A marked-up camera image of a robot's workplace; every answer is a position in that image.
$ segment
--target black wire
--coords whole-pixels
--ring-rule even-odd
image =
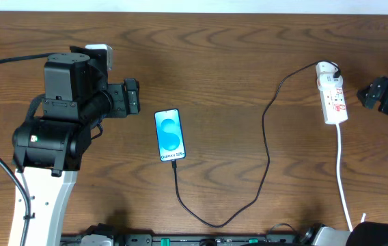
[[[298,233],[298,232],[297,232],[290,224],[288,224],[288,223],[277,223],[276,225],[274,225],[272,228],[270,228],[270,229],[268,230],[268,232],[267,232],[267,234],[265,235],[265,237],[267,237],[268,235],[270,235],[271,232],[272,232],[273,230],[275,230],[276,228],[281,227],[281,226],[288,226],[289,228],[291,228],[291,230],[293,230],[293,232],[294,232],[294,234],[295,234],[296,236],[299,235],[299,233]]]
[[[98,123],[98,124],[97,124],[97,127],[98,127],[98,130],[100,130],[100,132],[99,132],[99,134],[93,136],[93,137],[91,138],[91,140],[94,140],[94,139],[96,139],[97,137],[103,135],[103,126],[102,126],[100,123]]]
[[[233,219],[235,219],[235,217],[238,216],[242,211],[244,211],[246,208],[248,208],[251,205],[253,205],[258,200],[258,198],[259,198],[259,196],[261,194],[262,185],[264,184],[265,177],[267,176],[268,168],[270,167],[270,152],[268,151],[267,139],[266,139],[266,135],[265,135],[265,123],[264,123],[265,114],[266,114],[267,110],[270,108],[270,106],[273,104],[273,102],[276,100],[277,95],[279,94],[279,91],[281,90],[282,84],[283,84],[283,82],[285,82],[286,79],[288,79],[289,77],[295,75],[296,73],[298,73],[298,72],[300,72],[302,70],[305,70],[305,69],[307,69],[307,68],[309,68],[311,66],[314,66],[314,65],[318,64],[319,62],[330,63],[330,64],[332,64],[333,66],[335,66],[338,69],[338,71],[334,74],[334,78],[338,78],[341,75],[341,70],[340,70],[340,68],[336,64],[334,64],[331,61],[321,60],[321,61],[316,61],[314,63],[311,63],[310,65],[306,65],[303,68],[301,68],[301,69],[299,69],[299,70],[297,70],[297,71],[287,75],[285,78],[282,79],[281,83],[277,87],[277,91],[276,91],[275,96],[267,104],[267,106],[264,109],[264,112],[262,113],[262,135],[264,137],[265,151],[267,153],[267,165],[266,165],[266,168],[265,168],[265,171],[264,171],[264,175],[262,176],[261,183],[260,183],[260,186],[258,188],[258,192],[256,193],[255,199],[253,199],[253,201],[248,203],[246,206],[243,206],[240,210],[236,211],[236,213],[234,215],[232,215],[225,223],[222,223],[221,225],[213,225],[211,223],[208,223],[208,222],[204,221],[202,218],[198,217],[195,213],[193,213],[191,210],[189,210],[189,208],[187,208],[185,206],[185,204],[182,202],[182,199],[180,199],[180,195],[179,195],[178,175],[177,175],[177,171],[176,171],[176,169],[177,169],[176,160],[172,160],[171,161],[171,163],[173,165],[173,170],[174,170],[174,184],[175,184],[175,187],[176,187],[176,196],[178,198],[178,201],[179,201],[180,205],[190,215],[192,215],[194,218],[198,219],[200,222],[202,222],[203,224],[205,224],[205,225],[207,225],[207,226],[209,226],[211,228],[222,228],[222,227],[226,226],[228,223],[230,223]]]
[[[27,192],[25,192],[24,187],[19,182],[18,178],[15,176],[13,171],[5,164],[5,162],[0,158],[0,166],[4,169],[4,171],[8,174],[9,178],[12,179],[13,183],[18,187],[19,192],[24,198],[25,203],[25,218],[24,218],[24,228],[23,228],[23,234],[21,236],[21,242],[20,245],[25,245],[25,239],[27,238],[27,232],[29,231],[29,220],[31,218],[31,207],[30,207],[30,198],[27,195]]]
[[[52,54],[56,54],[56,53],[45,53],[45,54],[39,54],[39,55],[26,55],[22,57],[5,58],[5,59],[0,59],[0,64],[4,64],[7,62],[25,61],[28,59],[43,58],[43,57],[48,57],[49,55],[52,55]]]

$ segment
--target white wall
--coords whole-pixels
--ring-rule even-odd
[[[0,0],[0,10],[388,14],[388,0]]]

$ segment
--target power strip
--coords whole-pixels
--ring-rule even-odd
[[[320,62],[316,66],[317,87],[320,90],[324,123],[339,124],[348,119],[346,101],[343,93],[343,78],[334,78],[338,69],[328,63]]]

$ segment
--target phone screen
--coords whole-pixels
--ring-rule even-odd
[[[177,109],[159,111],[154,114],[158,135],[161,161],[170,161],[185,157],[182,126]]]

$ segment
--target wooden tabletop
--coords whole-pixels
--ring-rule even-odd
[[[352,224],[388,222],[388,116],[364,109],[358,89],[388,76],[388,16],[0,12],[0,59],[106,43],[109,81],[141,84],[141,113],[103,121],[64,219],[65,233],[99,222],[157,234],[265,233],[286,222],[345,230],[335,127],[324,124],[316,69],[286,81],[266,115],[271,166],[259,200],[216,230],[178,203],[170,163],[158,157],[154,112],[180,110],[186,159],[178,161],[185,204],[223,223],[250,202],[266,165],[261,115],[279,82],[319,59],[339,64],[349,120],[341,124],[342,175]],[[45,59],[0,65],[0,156],[44,93]],[[14,185],[0,168],[0,245],[9,238]]]

